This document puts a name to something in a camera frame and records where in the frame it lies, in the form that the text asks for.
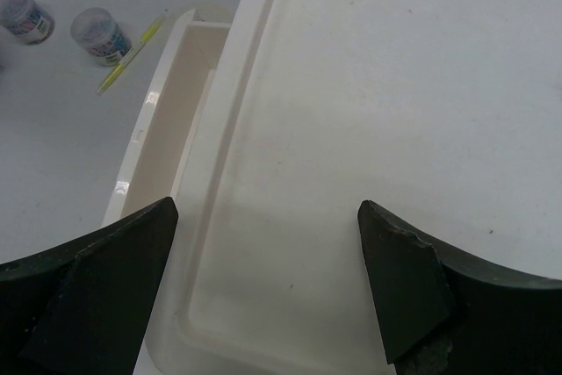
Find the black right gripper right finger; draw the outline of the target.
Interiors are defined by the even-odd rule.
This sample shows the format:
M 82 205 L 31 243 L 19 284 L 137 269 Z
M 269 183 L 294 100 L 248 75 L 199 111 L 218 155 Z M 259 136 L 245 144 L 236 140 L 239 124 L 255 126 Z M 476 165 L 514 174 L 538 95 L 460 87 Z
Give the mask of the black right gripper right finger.
M 357 212 L 385 358 L 399 374 L 558 374 L 561 283 L 491 263 L 366 200 Z

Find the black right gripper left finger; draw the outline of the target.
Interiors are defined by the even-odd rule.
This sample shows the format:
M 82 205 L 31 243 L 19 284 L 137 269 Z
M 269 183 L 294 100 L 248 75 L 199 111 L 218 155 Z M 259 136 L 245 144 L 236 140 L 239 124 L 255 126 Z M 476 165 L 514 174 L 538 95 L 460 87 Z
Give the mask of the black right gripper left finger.
M 131 374 L 178 221 L 172 198 L 1 266 L 3 374 Z

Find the white drawer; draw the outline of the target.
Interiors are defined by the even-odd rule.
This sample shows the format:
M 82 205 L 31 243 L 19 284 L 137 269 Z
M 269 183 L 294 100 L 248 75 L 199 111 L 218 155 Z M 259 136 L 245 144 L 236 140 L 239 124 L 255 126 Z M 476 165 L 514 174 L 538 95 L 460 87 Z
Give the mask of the white drawer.
M 106 208 L 108 226 L 160 198 L 176 197 L 230 24 L 169 23 L 166 41 Z

